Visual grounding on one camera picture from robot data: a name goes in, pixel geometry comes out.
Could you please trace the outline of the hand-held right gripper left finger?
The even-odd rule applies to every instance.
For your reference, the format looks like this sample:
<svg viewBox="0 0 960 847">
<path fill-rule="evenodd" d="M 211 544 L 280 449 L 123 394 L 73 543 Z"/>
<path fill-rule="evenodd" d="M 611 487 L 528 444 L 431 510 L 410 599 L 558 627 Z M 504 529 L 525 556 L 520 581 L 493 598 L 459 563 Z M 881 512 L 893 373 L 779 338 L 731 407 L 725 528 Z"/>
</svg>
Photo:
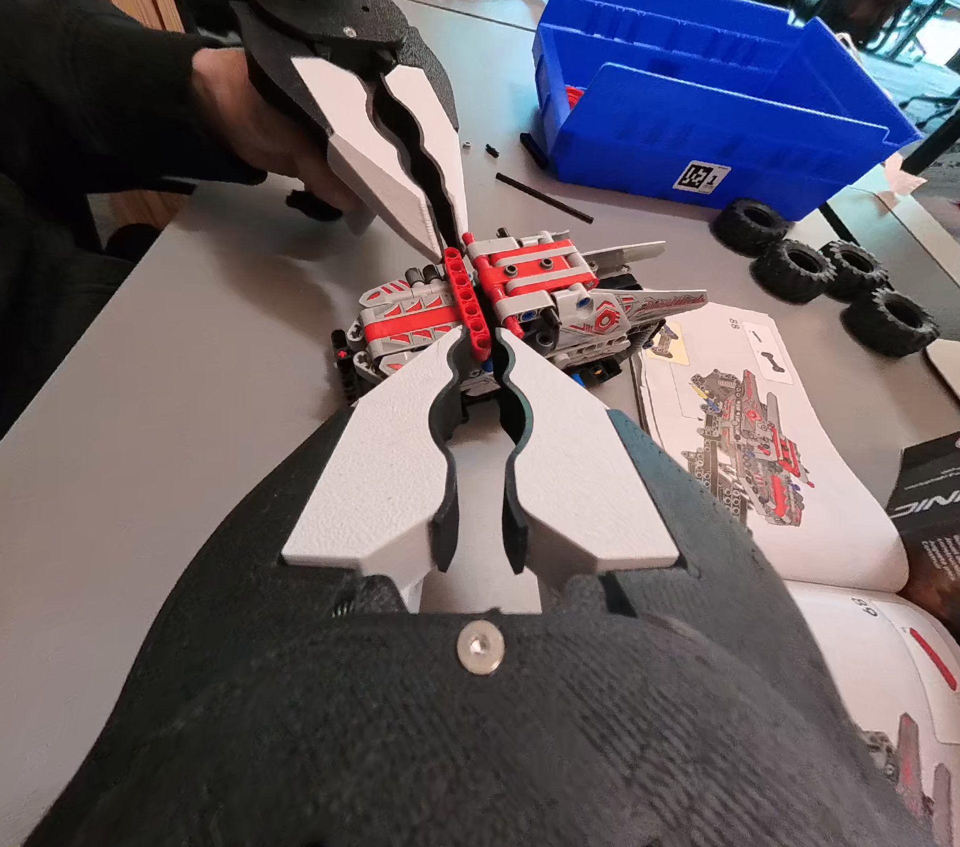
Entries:
<svg viewBox="0 0 960 847">
<path fill-rule="evenodd" d="M 450 330 L 339 415 L 285 563 L 388 577 L 419 611 L 425 578 L 456 551 L 459 501 L 447 446 L 461 423 L 464 328 Z"/>
</svg>

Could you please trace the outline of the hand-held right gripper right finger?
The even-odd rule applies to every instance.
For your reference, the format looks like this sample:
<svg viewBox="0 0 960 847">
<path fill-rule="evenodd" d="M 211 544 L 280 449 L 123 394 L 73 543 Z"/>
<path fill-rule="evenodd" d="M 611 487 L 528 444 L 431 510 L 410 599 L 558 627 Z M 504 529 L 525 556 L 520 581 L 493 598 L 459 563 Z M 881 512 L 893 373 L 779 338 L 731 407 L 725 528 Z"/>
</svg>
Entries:
<svg viewBox="0 0 960 847">
<path fill-rule="evenodd" d="M 673 566 L 678 547 L 625 443 L 634 425 L 508 329 L 496 331 L 502 508 L 512 570 L 596 576 Z"/>
</svg>

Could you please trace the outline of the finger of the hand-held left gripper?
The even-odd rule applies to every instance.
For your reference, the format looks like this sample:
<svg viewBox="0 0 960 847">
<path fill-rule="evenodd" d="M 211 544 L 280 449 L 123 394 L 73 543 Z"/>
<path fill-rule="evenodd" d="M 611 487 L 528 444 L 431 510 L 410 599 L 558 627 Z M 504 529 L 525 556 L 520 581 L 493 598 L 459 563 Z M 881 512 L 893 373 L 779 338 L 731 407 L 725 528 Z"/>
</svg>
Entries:
<svg viewBox="0 0 960 847">
<path fill-rule="evenodd" d="M 330 168 L 366 208 L 431 262 L 439 262 L 442 247 L 426 194 L 404 170 L 396 146 L 378 130 L 365 83 L 319 57 L 295 57 L 292 63 L 329 126 Z"/>
<path fill-rule="evenodd" d="M 429 226 L 444 248 L 463 246 L 469 229 L 459 131 L 418 66 L 382 74 L 375 98 L 381 124 L 398 143 L 401 160 L 425 195 Z"/>
</svg>

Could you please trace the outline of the grey red toy brick car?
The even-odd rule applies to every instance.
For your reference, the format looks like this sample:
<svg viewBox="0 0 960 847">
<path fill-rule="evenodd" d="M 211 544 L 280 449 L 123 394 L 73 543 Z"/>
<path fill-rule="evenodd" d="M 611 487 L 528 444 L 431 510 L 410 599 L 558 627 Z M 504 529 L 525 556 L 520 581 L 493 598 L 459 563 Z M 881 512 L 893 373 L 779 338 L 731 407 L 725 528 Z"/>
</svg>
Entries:
<svg viewBox="0 0 960 847">
<path fill-rule="evenodd" d="M 493 239 L 462 239 L 462 258 L 489 328 L 512 332 L 581 385 L 605 384 L 620 364 L 649 346 L 666 320 L 709 301 L 703 289 L 640 286 L 631 265 L 664 252 L 655 241 L 581 252 L 567 231 Z M 332 359 L 344 397 L 354 403 L 427 347 L 463 327 L 444 264 L 410 268 L 364 293 L 347 330 L 331 334 Z M 499 388 L 493 355 L 463 374 L 465 401 L 493 397 Z"/>
</svg>

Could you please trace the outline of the red toy brick beam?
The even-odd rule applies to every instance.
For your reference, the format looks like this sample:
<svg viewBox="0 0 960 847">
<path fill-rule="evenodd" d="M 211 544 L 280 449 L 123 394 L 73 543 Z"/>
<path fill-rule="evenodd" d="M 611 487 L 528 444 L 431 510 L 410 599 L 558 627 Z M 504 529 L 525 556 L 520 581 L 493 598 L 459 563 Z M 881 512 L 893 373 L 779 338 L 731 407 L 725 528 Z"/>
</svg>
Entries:
<svg viewBox="0 0 960 847">
<path fill-rule="evenodd" d="M 462 253 L 457 249 L 445 248 L 442 259 L 457 313 L 469 335 L 474 361 L 484 364 L 491 358 L 493 341 L 474 290 L 472 276 L 467 270 Z"/>
</svg>

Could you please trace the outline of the person's left forearm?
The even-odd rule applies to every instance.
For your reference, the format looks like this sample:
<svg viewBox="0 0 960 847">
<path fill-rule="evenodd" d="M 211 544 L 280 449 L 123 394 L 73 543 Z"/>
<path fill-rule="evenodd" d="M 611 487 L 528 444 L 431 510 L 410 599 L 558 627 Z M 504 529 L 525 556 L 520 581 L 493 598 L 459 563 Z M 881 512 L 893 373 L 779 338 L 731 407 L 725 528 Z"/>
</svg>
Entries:
<svg viewBox="0 0 960 847">
<path fill-rule="evenodd" d="M 106 0 L 1 0 L 1 173 L 33 193 L 257 185 L 191 85 L 214 41 L 142 26 Z"/>
</svg>

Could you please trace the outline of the grey desk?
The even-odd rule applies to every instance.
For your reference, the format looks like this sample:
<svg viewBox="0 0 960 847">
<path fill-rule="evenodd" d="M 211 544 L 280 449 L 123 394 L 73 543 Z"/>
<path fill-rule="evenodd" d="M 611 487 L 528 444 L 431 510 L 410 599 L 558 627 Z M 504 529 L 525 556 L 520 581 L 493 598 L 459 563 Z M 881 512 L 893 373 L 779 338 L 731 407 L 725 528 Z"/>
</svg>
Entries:
<svg viewBox="0 0 960 847">
<path fill-rule="evenodd" d="M 882 502 L 902 449 L 958 431 L 958 403 L 921 354 L 875 357 L 836 302 L 768 296 L 706 210 L 539 171 L 519 143 L 537 100 L 531 28 L 398 3 L 446 68 L 472 143 L 475 235 L 665 241 L 642 285 L 770 315 L 830 440 Z M 289 189 L 200 185 L 2 442 L 2 845 L 24 841 L 72 778 L 211 532 L 342 406 L 331 331 L 364 290 L 422 264 L 382 221 L 361 236 L 315 223 L 284 205 Z"/>
</svg>

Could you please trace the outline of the person's left hand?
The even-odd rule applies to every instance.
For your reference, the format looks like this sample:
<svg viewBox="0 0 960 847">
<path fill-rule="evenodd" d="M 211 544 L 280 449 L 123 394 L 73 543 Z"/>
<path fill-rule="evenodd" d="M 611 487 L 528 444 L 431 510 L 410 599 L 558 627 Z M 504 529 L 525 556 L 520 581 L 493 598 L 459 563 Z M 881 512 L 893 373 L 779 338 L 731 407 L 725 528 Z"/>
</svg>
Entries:
<svg viewBox="0 0 960 847">
<path fill-rule="evenodd" d="M 190 80 L 206 123 L 245 164 L 300 181 L 308 193 L 347 214 L 362 208 L 322 147 L 255 89 L 244 50 L 198 50 Z"/>
</svg>

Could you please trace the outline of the black axle rod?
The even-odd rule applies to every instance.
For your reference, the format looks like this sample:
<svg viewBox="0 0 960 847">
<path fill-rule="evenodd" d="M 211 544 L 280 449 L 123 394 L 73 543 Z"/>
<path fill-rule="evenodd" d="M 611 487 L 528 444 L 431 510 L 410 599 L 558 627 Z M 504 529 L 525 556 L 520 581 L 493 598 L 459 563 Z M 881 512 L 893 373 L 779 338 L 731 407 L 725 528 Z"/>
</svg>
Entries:
<svg viewBox="0 0 960 847">
<path fill-rule="evenodd" d="M 543 193 L 534 187 L 514 179 L 502 172 L 498 171 L 495 173 L 495 180 L 515 191 L 533 198 L 540 203 L 550 206 L 551 208 L 563 213 L 568 217 L 573 217 L 584 224 L 592 225 L 594 223 L 594 217 L 592 215 L 585 213 L 584 211 L 573 207 L 572 205 L 569 205 L 554 196 Z"/>
</svg>

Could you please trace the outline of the blue storage bin white tag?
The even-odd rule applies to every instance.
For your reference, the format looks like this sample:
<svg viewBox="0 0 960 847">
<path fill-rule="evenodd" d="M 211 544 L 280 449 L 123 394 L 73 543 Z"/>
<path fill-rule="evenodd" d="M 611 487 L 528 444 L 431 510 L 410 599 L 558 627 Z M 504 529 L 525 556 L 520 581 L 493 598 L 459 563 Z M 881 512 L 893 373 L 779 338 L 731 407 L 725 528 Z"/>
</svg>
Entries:
<svg viewBox="0 0 960 847">
<path fill-rule="evenodd" d="M 551 0 L 534 37 L 558 180 L 799 221 L 920 134 L 820 21 L 755 36 Z M 570 111 L 566 85 L 585 93 Z"/>
</svg>

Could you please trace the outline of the white instruction booklet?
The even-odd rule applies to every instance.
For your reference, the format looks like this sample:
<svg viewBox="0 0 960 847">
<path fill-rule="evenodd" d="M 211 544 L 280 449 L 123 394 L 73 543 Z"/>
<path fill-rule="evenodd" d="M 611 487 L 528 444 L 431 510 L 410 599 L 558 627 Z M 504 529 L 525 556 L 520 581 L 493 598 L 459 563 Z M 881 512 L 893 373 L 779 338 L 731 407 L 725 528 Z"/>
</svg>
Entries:
<svg viewBox="0 0 960 847">
<path fill-rule="evenodd" d="M 711 302 L 668 319 L 630 368 L 656 443 L 786 583 L 873 763 L 938 845 L 958 845 L 958 643 L 899 594 L 905 547 L 775 322 Z"/>
</svg>

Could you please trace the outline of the person's dark clothed body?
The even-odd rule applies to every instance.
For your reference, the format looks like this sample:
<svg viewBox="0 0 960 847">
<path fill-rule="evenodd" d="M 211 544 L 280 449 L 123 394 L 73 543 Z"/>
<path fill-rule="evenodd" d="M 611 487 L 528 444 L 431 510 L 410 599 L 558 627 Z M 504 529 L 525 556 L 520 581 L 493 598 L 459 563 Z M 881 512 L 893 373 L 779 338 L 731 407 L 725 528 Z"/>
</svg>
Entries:
<svg viewBox="0 0 960 847">
<path fill-rule="evenodd" d="M 85 195 L 32 196 L 1 180 L 1 434 L 160 236 L 145 224 L 101 244 Z"/>
</svg>

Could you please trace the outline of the black toy set box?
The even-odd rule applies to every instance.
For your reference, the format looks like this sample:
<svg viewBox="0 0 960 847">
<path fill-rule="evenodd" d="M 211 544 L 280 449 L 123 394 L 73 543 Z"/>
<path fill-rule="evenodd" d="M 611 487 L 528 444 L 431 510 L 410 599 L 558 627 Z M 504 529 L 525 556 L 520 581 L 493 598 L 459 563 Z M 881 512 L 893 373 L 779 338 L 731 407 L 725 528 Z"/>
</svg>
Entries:
<svg viewBox="0 0 960 847">
<path fill-rule="evenodd" d="M 907 447 L 886 505 L 908 560 L 900 594 L 959 638 L 959 433 Z"/>
</svg>

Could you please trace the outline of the pale flat card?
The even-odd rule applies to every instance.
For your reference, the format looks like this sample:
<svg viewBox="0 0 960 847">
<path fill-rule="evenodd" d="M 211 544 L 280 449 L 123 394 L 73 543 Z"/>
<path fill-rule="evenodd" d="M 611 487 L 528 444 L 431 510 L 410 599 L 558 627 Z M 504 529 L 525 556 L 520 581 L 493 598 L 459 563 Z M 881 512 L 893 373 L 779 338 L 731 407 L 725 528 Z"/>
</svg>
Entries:
<svg viewBox="0 0 960 847">
<path fill-rule="evenodd" d="M 941 337 L 923 351 L 926 362 L 956 401 L 960 397 L 959 350 L 958 340 Z"/>
</svg>

